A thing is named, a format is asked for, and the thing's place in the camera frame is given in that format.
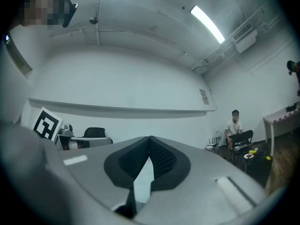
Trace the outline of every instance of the man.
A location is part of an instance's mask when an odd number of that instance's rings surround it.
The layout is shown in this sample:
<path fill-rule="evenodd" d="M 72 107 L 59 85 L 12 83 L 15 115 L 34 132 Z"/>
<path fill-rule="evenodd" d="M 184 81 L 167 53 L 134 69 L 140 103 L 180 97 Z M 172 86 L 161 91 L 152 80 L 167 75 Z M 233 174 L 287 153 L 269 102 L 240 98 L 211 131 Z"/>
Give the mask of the man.
<path fill-rule="evenodd" d="M 17 14 L 8 30 L 18 25 L 57 25 L 62 23 L 67 27 L 77 10 L 77 4 L 71 0 L 16 0 Z"/>
<path fill-rule="evenodd" d="M 233 140 L 237 134 L 243 133 L 242 124 L 239 121 L 240 112 L 234 110 L 232 112 L 232 120 L 229 120 L 225 126 L 225 137 L 228 149 L 233 147 Z"/>
<path fill-rule="evenodd" d="M 296 63 L 293 61 L 288 61 L 286 63 L 286 67 L 289 70 L 289 75 L 292 75 L 292 73 L 296 73 L 299 83 L 299 90 L 297 92 L 297 96 L 300 97 L 300 62 Z"/>

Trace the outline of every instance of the table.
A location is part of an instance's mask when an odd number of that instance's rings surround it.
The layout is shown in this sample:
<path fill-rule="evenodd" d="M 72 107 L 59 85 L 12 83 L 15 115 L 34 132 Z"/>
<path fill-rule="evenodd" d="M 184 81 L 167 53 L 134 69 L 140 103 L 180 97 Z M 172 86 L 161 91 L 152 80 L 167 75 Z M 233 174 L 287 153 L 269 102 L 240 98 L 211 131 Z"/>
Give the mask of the table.
<path fill-rule="evenodd" d="M 271 156 L 274 155 L 274 124 L 277 124 L 280 121 L 285 120 L 299 112 L 300 112 L 300 107 L 298 106 L 295 110 L 291 112 L 287 112 L 284 108 L 275 113 L 263 117 L 263 120 L 265 122 L 264 124 L 265 124 L 265 133 L 266 133 L 266 142 L 268 141 L 266 124 L 269 124 L 271 128 Z"/>
<path fill-rule="evenodd" d="M 69 146 L 69 142 L 77 142 L 77 141 L 88 142 L 87 146 L 90 148 L 109 145 L 113 143 L 110 137 L 70 137 L 70 136 L 57 134 L 55 138 L 55 146 L 58 151 L 62 151 L 64 150 L 63 145 Z"/>

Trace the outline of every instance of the white wall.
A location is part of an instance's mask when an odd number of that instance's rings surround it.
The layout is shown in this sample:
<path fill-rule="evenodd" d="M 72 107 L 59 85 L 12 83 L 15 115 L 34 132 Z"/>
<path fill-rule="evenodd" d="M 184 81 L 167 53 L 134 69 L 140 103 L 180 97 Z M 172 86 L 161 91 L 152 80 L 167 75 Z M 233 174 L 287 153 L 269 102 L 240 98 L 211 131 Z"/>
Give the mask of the white wall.
<path fill-rule="evenodd" d="M 207 91 L 210 105 L 204 105 L 199 89 Z M 88 127 L 103 127 L 115 143 L 155 135 L 204 148 L 215 129 L 205 115 L 214 104 L 201 77 L 127 49 L 88 47 L 55 53 L 41 69 L 32 97 L 92 105 L 96 110 L 41 102 L 27 109 L 31 118 L 24 125 L 32 126 L 45 106 L 72 124 L 75 136 L 82 136 Z M 106 111 L 103 106 L 114 109 Z"/>
<path fill-rule="evenodd" d="M 279 24 L 206 78 L 218 106 L 223 136 L 225 124 L 232 118 L 231 112 L 238 109 L 244 131 L 253 130 L 254 142 L 264 140 L 263 117 L 299 101 L 297 78 L 295 74 L 289 76 L 288 60 L 300 60 L 299 47 L 293 34 Z M 298 116 L 275 126 L 275 135 L 296 128 L 299 121 Z"/>
<path fill-rule="evenodd" d="M 14 121 L 20 117 L 23 106 L 33 88 L 14 64 L 4 46 L 0 47 L 0 119 Z"/>
<path fill-rule="evenodd" d="M 70 48 L 39 74 L 33 98 L 124 108 L 213 110 L 199 76 L 145 53 L 115 47 Z"/>
<path fill-rule="evenodd" d="M 28 82 L 35 86 L 38 70 L 45 64 L 53 50 L 50 41 L 50 31 L 46 26 L 18 25 L 9 31 L 10 36 L 25 61 L 32 68 Z"/>

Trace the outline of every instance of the ceiling pipe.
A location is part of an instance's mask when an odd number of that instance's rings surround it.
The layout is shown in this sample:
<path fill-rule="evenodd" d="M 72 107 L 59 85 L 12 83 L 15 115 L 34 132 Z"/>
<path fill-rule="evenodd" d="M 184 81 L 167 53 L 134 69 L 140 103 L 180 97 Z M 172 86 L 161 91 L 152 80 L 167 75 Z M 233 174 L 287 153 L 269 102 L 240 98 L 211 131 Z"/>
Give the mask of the ceiling pipe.
<path fill-rule="evenodd" d="M 69 31 L 63 31 L 63 32 L 60 32 L 60 33 L 56 33 L 54 35 L 51 35 L 51 37 L 56 37 L 56 36 L 59 36 L 59 35 L 63 35 L 63 34 L 67 34 L 67 33 L 72 33 L 72 32 L 80 32 L 80 31 L 86 31 L 86 32 L 89 32 L 89 31 L 98 31 L 98 32 L 125 32 L 123 30 L 101 30 L 101 29 L 72 29 L 72 30 L 69 30 Z"/>
<path fill-rule="evenodd" d="M 270 22 L 261 23 L 260 26 L 257 28 L 257 32 L 263 30 L 263 32 L 266 33 L 268 30 L 274 27 L 280 21 L 280 19 L 281 19 L 281 15 L 277 15 Z"/>
<path fill-rule="evenodd" d="M 99 37 L 99 35 L 100 35 L 100 33 L 99 33 L 99 6 L 100 6 L 100 0 L 98 0 L 98 4 L 97 4 L 97 18 L 98 18 L 98 22 L 97 22 L 97 31 L 96 31 L 96 33 L 97 33 L 97 44 L 98 44 L 98 46 L 100 46 L 100 37 Z"/>
<path fill-rule="evenodd" d="M 224 41 L 224 44 L 226 41 L 228 41 L 236 32 L 238 32 L 240 30 L 240 28 L 242 28 L 245 24 L 247 24 L 250 19 L 252 19 L 258 12 L 260 12 L 271 0 L 267 0 L 265 3 L 263 3 L 249 18 L 247 18 L 239 27 L 237 27 L 229 36 L 227 36 L 227 38 Z M 224 51 L 227 47 L 229 47 L 233 42 L 230 42 L 227 46 L 225 46 L 223 49 L 221 49 L 215 57 L 217 57 L 222 51 Z M 212 52 L 210 52 L 208 55 L 206 55 L 204 58 L 202 58 L 198 64 L 201 64 L 202 61 L 204 61 L 207 57 L 211 56 L 213 53 L 216 52 L 216 50 L 218 50 L 220 48 L 220 46 L 218 48 L 216 48 L 215 50 L 213 50 Z M 199 65 L 195 65 L 192 70 L 195 70 L 199 67 Z"/>

